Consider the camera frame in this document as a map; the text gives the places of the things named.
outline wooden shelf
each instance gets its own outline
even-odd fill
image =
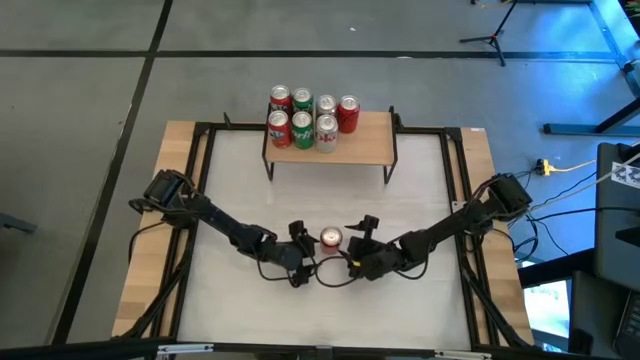
[[[329,154],[318,152],[315,147],[301,150],[294,145],[278,149],[267,138],[265,160],[270,163],[320,163],[393,165],[393,131],[391,113],[361,112],[358,128],[351,134],[338,133],[336,150]]]

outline green soda can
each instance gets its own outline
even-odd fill
[[[313,95],[307,88],[299,88],[293,92],[293,112],[306,111],[313,113]]]
[[[313,146],[313,121],[306,111],[299,111],[293,115],[293,143],[300,149]]]

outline black floor stripe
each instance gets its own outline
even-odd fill
[[[42,50],[0,49],[0,57],[35,58],[141,58],[150,53],[145,50]]]
[[[507,51],[505,58],[524,60],[617,60],[598,51]],[[402,51],[402,50],[0,50],[2,57],[20,58],[414,58],[496,59],[493,51]]]
[[[172,0],[165,0],[164,2],[160,19],[158,20],[156,31],[153,35],[151,46],[149,47],[149,51],[156,51],[158,49],[167,19],[169,17],[169,12],[171,11],[172,4]],[[147,57],[144,61],[144,64],[142,65],[142,71],[140,72],[138,83],[133,93],[133,98],[131,99],[131,106],[129,107],[127,119],[122,128],[120,138],[118,139],[118,142],[116,144],[116,150],[113,158],[111,159],[111,163],[109,164],[107,176],[104,183],[102,184],[102,190],[100,191],[100,194],[98,196],[89,228],[85,234],[82,253],[80,255],[80,259],[73,275],[73,280],[71,281],[71,285],[69,286],[69,291],[66,294],[66,300],[63,305],[62,312],[60,313],[55,332],[53,334],[52,344],[54,345],[66,343],[69,337],[69,332],[71,331],[71,327],[73,325],[73,319],[75,317],[78,304],[80,303],[80,299],[82,298],[82,292],[84,290],[87,277],[89,276],[91,263],[96,253],[96,249],[98,248],[98,242],[100,240],[100,234],[102,233],[102,227],[104,226],[104,222],[109,211],[109,205],[111,204],[111,199],[118,182],[118,177],[120,176],[122,163],[124,162],[127,147],[129,146],[129,141],[131,140],[131,134],[133,133],[133,128],[138,117],[138,112],[140,111],[140,106],[142,104],[142,99],[147,88],[147,83],[149,82],[151,70],[153,69],[153,62],[153,57]]]
[[[509,59],[613,60],[608,52],[505,52]],[[394,50],[161,50],[158,58],[414,58],[496,59],[493,51]]]

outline soda can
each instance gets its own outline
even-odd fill
[[[316,121],[316,149],[322,153],[331,153],[338,142],[338,122],[331,115],[322,115]]]
[[[291,122],[289,115],[282,110],[272,111],[268,120],[269,136],[277,148],[287,148],[291,145]]]
[[[346,95],[340,99],[338,105],[338,127],[341,133],[352,133],[358,126],[360,102],[353,95]]]
[[[316,116],[332,115],[336,116],[336,107],[338,106],[336,98],[331,95],[322,95],[316,102]]]
[[[306,111],[313,113],[313,95],[307,88],[299,88],[293,92],[293,112]]]
[[[300,111],[293,115],[293,143],[300,149],[308,149],[313,146],[313,121],[306,111]]]
[[[271,111],[284,111],[289,116],[293,113],[293,100],[289,88],[284,85],[276,85],[271,89]]]
[[[336,254],[342,243],[342,231],[335,226],[327,226],[320,233],[320,249],[327,255]]]

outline yellow cable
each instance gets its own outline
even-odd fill
[[[582,164],[580,164],[580,165],[576,165],[576,166],[574,166],[574,167],[570,167],[570,168],[568,168],[568,169],[558,169],[558,168],[553,167],[552,165],[549,165],[549,171],[552,171],[552,172],[553,172],[553,171],[557,171],[557,172],[569,172],[569,171],[573,171],[573,170],[576,170],[576,169],[580,169],[580,168],[581,168],[581,167],[583,167],[583,166],[587,166],[587,165],[589,165],[589,164],[593,164],[594,162],[596,162],[596,160],[595,160],[595,159],[594,159],[594,160],[591,160],[591,161],[587,161],[586,163],[582,163]]]
[[[548,202],[548,203],[546,203],[546,204],[543,204],[543,205],[540,205],[540,206],[538,206],[538,207],[535,207],[535,208],[533,208],[533,209],[529,210],[529,213],[532,213],[532,212],[534,212],[534,211],[538,211],[538,210],[542,209],[543,207],[547,207],[547,206],[549,206],[549,205],[551,205],[551,204],[555,204],[555,203],[557,203],[558,201],[562,201],[562,200],[564,200],[564,199],[570,198],[570,197],[572,197],[572,196],[574,196],[574,195],[577,195],[577,194],[579,194],[579,193],[581,193],[581,192],[583,192],[583,191],[587,190],[588,188],[590,188],[590,187],[592,187],[592,186],[595,186],[596,184],[598,184],[598,183],[600,183],[600,182],[602,182],[602,181],[604,181],[604,180],[608,179],[608,178],[611,176],[611,174],[613,174],[614,172],[618,171],[620,168],[622,168],[622,167],[624,167],[624,166],[626,166],[626,165],[631,164],[631,163],[632,163],[632,162],[634,162],[637,158],[640,158],[640,153],[637,153],[637,154],[636,154],[636,155],[634,155],[631,159],[629,159],[629,160],[625,161],[624,163],[620,164],[620,166],[618,166],[618,167],[616,167],[615,169],[611,170],[611,171],[610,171],[610,172],[608,172],[607,174],[602,175],[598,180],[596,180],[596,182],[594,182],[594,183],[592,183],[592,184],[589,184],[589,185],[587,185],[587,186],[585,186],[585,187],[582,187],[582,188],[580,188],[580,189],[578,189],[578,190],[576,190],[576,191],[574,191],[574,192],[572,192],[572,193],[570,193],[570,194],[567,194],[567,195],[565,195],[565,196],[563,196],[563,197],[561,197],[561,198],[557,198],[557,199],[555,199],[555,200],[553,200],[553,201],[550,201],[550,202]]]

